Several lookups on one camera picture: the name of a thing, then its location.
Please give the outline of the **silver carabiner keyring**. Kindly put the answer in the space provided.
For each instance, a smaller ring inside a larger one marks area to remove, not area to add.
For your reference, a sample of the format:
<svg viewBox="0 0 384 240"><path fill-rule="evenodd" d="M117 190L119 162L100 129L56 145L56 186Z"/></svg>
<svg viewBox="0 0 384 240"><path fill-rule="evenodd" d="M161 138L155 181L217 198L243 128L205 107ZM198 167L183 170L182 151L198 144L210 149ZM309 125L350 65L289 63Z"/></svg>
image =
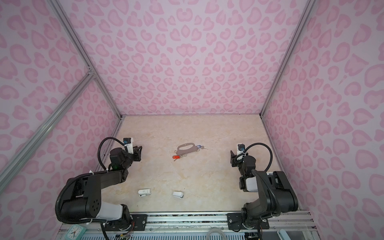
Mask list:
<svg viewBox="0 0 384 240"><path fill-rule="evenodd" d="M200 147L198 147L194 143L186 143L178 146L175 153L177 156L186 157L187 154L198 152L199 150L200 150Z"/></svg>

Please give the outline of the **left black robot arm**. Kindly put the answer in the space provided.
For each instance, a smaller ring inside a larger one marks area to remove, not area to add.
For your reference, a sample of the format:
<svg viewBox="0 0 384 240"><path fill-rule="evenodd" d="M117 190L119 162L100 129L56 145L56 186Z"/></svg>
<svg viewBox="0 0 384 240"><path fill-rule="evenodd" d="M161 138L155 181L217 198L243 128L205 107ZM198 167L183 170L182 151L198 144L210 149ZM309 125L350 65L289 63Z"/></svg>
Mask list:
<svg viewBox="0 0 384 240"><path fill-rule="evenodd" d="M128 177L128 168L141 161L141 146L133 152L115 148L110 151L110 169L70 178L55 203L57 219L64 224L102 223L126 229L132 217L126 205L109 204L102 200L102 189L121 184Z"/></svg>

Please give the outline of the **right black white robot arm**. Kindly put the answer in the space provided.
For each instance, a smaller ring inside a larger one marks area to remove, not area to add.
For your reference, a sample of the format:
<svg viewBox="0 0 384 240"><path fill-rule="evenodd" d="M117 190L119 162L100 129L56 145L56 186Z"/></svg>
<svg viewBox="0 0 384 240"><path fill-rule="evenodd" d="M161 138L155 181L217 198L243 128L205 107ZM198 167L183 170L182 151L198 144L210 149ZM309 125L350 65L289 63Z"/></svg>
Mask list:
<svg viewBox="0 0 384 240"><path fill-rule="evenodd" d="M241 151L238 154L231 152L231 166L236 167L241 174L240 190L258 194L258 199L244 204L241 209L241 224L245 228L259 227L269 218L299 209L298 198L283 171L271 174L258 171L254 157Z"/></svg>

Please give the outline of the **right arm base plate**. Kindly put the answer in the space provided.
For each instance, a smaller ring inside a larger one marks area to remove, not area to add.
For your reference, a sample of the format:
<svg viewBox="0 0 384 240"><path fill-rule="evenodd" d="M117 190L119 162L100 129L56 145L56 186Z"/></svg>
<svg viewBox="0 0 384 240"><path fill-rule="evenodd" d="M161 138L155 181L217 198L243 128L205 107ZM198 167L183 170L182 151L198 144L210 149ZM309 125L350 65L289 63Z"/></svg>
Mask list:
<svg viewBox="0 0 384 240"><path fill-rule="evenodd" d="M226 216L227 216L228 229L234 232L239 232L240 230L256 231L258 227L260 227L261 230L270 229L268 220L261 221L260 223L256 221L256 223L253 226L248 226L245 224L245 221L243 220L243 216L241 213L228 213L226 214Z"/></svg>

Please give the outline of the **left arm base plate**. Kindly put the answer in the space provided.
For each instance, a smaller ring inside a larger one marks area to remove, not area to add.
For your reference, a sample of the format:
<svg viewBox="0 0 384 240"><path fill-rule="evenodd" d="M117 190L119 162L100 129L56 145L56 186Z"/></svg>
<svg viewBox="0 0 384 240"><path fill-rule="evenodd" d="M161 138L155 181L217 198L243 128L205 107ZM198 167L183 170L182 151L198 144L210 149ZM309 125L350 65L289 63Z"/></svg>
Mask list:
<svg viewBox="0 0 384 240"><path fill-rule="evenodd" d="M134 214L130 215L129 218L123 216L119 220L107 222L104 226L106 231L144 231L147 224L148 215L145 214Z"/></svg>

